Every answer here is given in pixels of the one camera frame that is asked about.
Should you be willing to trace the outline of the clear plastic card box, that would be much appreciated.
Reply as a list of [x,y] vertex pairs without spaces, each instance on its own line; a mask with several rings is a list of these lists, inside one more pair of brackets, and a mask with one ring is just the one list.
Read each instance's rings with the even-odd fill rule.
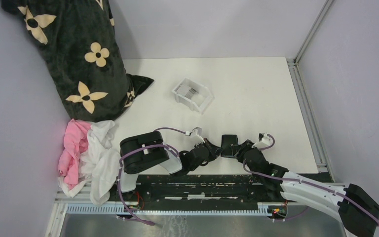
[[184,78],[173,89],[175,101],[184,104],[191,111],[204,114],[214,100],[211,90],[193,80]]

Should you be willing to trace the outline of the black card holder wallet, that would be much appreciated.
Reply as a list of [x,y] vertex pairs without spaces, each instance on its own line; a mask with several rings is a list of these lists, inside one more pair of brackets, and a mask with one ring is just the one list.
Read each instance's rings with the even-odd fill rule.
[[238,148],[239,148],[237,135],[234,135],[234,134],[222,135],[221,148],[222,148],[221,157],[235,158],[238,152]]

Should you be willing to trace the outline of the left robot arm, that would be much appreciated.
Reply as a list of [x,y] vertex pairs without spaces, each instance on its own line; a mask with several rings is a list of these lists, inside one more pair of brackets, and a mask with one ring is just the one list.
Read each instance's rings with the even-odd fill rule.
[[[167,144],[160,130],[173,130],[181,133],[194,143],[190,151],[179,152]],[[155,166],[161,166],[172,176],[185,176],[200,166],[218,158],[223,149],[201,136],[202,129],[181,131],[161,127],[153,132],[132,136],[120,142],[120,170],[117,176],[117,195],[125,201],[131,200],[136,193],[140,173]]]

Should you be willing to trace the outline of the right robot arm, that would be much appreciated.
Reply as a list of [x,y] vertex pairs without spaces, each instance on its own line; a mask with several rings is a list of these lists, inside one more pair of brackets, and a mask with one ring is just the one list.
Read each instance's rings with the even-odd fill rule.
[[357,237],[374,236],[379,227],[379,204],[369,194],[355,184],[348,187],[324,184],[268,162],[263,151],[274,145],[274,137],[266,134],[256,143],[246,140],[242,144],[229,144],[228,148],[244,170],[265,187],[269,200],[283,198],[301,203],[338,220]]

